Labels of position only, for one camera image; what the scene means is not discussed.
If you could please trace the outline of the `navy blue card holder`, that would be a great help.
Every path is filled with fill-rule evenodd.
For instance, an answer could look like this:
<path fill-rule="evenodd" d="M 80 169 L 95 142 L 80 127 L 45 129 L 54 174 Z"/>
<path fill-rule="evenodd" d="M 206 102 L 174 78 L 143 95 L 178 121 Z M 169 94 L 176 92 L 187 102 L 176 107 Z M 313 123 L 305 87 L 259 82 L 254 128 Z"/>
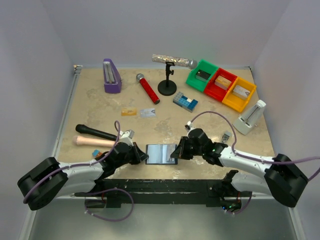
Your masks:
<path fill-rule="evenodd" d="M 148 155 L 148 159 L 145 161 L 145 164 L 177 165 L 178 159 L 171 157 L 176 148 L 176 144 L 147 144 L 146 154 Z"/>

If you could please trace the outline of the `gold VIP card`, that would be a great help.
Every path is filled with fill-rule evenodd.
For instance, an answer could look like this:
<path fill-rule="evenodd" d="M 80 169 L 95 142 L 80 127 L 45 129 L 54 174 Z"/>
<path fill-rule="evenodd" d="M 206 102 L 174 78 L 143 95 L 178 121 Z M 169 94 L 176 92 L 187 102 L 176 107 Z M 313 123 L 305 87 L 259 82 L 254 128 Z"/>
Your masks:
<path fill-rule="evenodd" d="M 136 107 L 124 107 L 121 109 L 121 116 L 136 116 L 137 108 Z"/>

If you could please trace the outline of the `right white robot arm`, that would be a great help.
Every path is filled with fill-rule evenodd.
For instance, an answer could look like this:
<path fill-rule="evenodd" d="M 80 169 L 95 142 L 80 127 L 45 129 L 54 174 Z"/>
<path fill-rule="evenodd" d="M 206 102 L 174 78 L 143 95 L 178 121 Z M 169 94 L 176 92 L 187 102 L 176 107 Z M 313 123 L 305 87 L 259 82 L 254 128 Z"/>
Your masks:
<path fill-rule="evenodd" d="M 258 192 L 271 195 L 282 205 L 294 208 L 309 180 L 284 154 L 262 157 L 242 151 L 234 152 L 225 143 L 213 142 L 201 128 L 190 130 L 170 155 L 191 160 L 201 156 L 207 163 L 236 168 L 230 184 L 239 192 Z"/>

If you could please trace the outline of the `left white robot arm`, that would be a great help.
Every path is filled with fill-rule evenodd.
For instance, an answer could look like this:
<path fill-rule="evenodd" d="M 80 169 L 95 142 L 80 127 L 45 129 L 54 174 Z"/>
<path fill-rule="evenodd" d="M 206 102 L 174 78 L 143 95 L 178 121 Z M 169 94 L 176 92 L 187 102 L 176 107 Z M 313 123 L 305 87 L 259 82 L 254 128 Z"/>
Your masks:
<path fill-rule="evenodd" d="M 138 165 L 148 158 L 135 142 L 132 145 L 119 142 L 110 151 L 87 162 L 65 163 L 48 157 L 22 176 L 17 186 L 23 203 L 35 211 L 57 197 L 89 193 L 116 169 L 126 164 Z"/>

